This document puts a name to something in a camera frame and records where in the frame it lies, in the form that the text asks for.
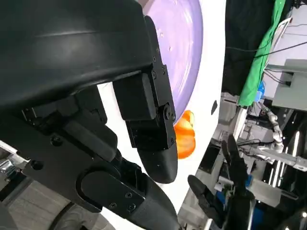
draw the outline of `black cable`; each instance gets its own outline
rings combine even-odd
[[[284,81],[278,80],[275,76],[272,77],[270,74],[268,74],[268,73],[266,73],[266,72],[265,72],[265,74],[266,74],[267,76],[269,76],[273,81],[278,82],[278,83],[283,84],[283,85],[287,85]]]
[[[246,59],[242,59],[242,60],[237,60],[237,61],[231,62],[231,63],[229,63],[229,64],[234,64],[234,63],[237,63],[237,62],[240,62],[240,61],[247,61],[247,60],[251,60],[251,59],[257,59],[257,58],[264,57],[264,56],[267,56],[267,55],[270,55],[270,54],[275,54],[275,53],[278,53],[278,52],[281,52],[281,51],[284,51],[284,50],[287,50],[287,49],[291,49],[291,48],[295,48],[295,47],[298,47],[298,46],[302,46],[302,45],[304,45],[304,44],[307,44],[307,42],[302,42],[302,43],[296,44],[296,45],[294,45],[294,46],[289,46],[289,47],[287,47],[287,48],[275,50],[275,51],[272,51],[272,52],[267,53],[267,54],[261,54],[261,55],[254,56],[254,57],[251,57],[251,58],[246,58]]]
[[[235,49],[235,50],[239,50],[239,51],[243,51],[243,52],[255,52],[255,51],[258,51],[260,49],[267,47],[269,44],[270,43],[268,42],[265,46],[260,47],[258,49],[241,49],[241,48],[236,48],[236,47],[231,47],[231,46],[226,46],[226,49]]]
[[[254,145],[254,144],[259,144],[259,143],[261,143],[260,139],[251,139],[251,140],[247,140],[247,141],[243,141],[241,143],[238,143],[238,146]]]
[[[267,53],[267,54],[261,54],[261,55],[255,56],[254,58],[256,59],[256,58],[264,57],[264,56],[267,56],[267,55],[270,55],[270,54],[275,54],[275,53],[278,53],[278,52],[281,52],[281,51],[284,51],[284,50],[287,50],[287,49],[295,48],[295,47],[298,47],[298,46],[301,46],[301,45],[304,45],[304,44],[307,44],[307,42],[302,42],[302,43],[296,44],[294,46],[289,46],[287,48],[272,51],[272,52]]]
[[[286,83],[285,81],[278,79],[274,74],[268,72],[267,70],[265,70],[264,73],[265,73],[266,75],[268,75],[269,77],[274,78],[274,80],[276,80],[276,81],[278,81],[278,82]]]
[[[289,74],[292,74],[292,72],[281,71],[281,70],[265,69],[265,71],[274,72],[274,73],[289,73]]]

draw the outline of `black plastic cover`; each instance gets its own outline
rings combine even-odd
[[[135,0],[5,0],[0,15],[0,110],[57,100],[152,62]]]

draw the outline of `blue object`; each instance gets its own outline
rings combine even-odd
[[[261,81],[260,85],[258,87],[258,90],[257,90],[257,94],[256,94],[256,97],[255,97],[255,100],[254,100],[255,102],[259,102],[260,101],[260,99],[264,95],[264,90],[265,90],[264,82]]]
[[[248,175],[248,179],[245,181],[245,187],[248,188],[250,186],[251,181],[253,180],[252,175]]]

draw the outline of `cable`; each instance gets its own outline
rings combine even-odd
[[[307,36],[307,34],[292,34],[292,33],[284,33],[284,35],[296,35],[296,36]]]
[[[267,53],[267,54],[261,54],[261,55],[255,56],[254,58],[256,59],[256,58],[264,57],[264,56],[267,56],[267,55],[270,55],[270,54],[275,54],[275,53],[278,53],[278,52],[281,52],[281,51],[284,51],[284,50],[287,50],[287,49],[295,48],[295,47],[298,47],[298,46],[301,46],[301,45],[304,45],[304,44],[307,44],[307,42],[302,42],[302,43],[296,44],[294,46],[289,46],[287,48],[272,51],[272,52]]]
[[[260,57],[264,57],[264,56],[267,56],[267,55],[270,55],[270,54],[275,54],[275,53],[278,53],[278,52],[281,52],[281,51],[284,51],[284,50],[287,50],[287,49],[295,48],[295,47],[298,47],[298,46],[302,46],[302,45],[305,45],[305,44],[307,44],[307,42],[302,42],[302,43],[296,44],[294,46],[289,46],[287,48],[275,50],[275,51],[272,51],[272,52],[267,53],[267,54],[261,54],[261,55],[258,55],[258,56],[254,56],[252,58],[246,58],[246,59],[242,59],[242,60],[237,60],[237,61],[231,62],[229,64],[234,64],[234,63],[237,63],[237,62],[240,62],[240,61],[247,61],[247,60],[250,60],[250,59],[257,59],[257,58],[260,58]]]
[[[258,51],[260,49],[267,47],[269,44],[270,43],[268,42],[265,46],[258,48],[258,49],[241,49],[241,48],[236,48],[236,47],[231,47],[231,46],[226,46],[226,49],[236,49],[236,50],[243,51],[243,52],[255,52],[255,51]]]
[[[258,105],[258,103],[256,103],[256,106],[260,109],[261,112],[262,108]]]
[[[288,28],[288,27],[299,27],[299,26],[301,26],[301,25],[307,25],[307,24],[304,24],[304,23],[303,23],[303,24],[298,24],[298,25],[289,25],[289,26],[287,26],[287,28]]]
[[[291,72],[287,72],[287,71],[271,70],[271,69],[265,69],[265,71],[274,72],[274,73],[291,73]]]
[[[272,75],[271,73],[267,73],[267,72],[264,72],[267,76],[269,76],[273,81],[275,82],[278,82],[280,84],[283,84],[283,85],[287,85],[286,82],[284,81],[281,81],[281,80],[278,80],[278,78],[276,78],[274,75]]]
[[[243,141],[241,143],[238,143],[238,146],[255,145],[255,144],[260,144],[260,143],[261,143],[260,139],[251,139],[251,140],[247,140],[247,141]]]

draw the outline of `wall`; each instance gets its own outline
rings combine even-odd
[[[298,43],[307,41],[307,6],[303,5],[299,9],[293,9],[293,20],[289,24],[274,50],[294,46]],[[284,65],[286,59],[307,59],[307,44],[281,51],[269,56],[269,64]],[[274,73],[274,76],[280,78],[280,73]],[[264,74],[265,96],[273,98],[278,83]]]

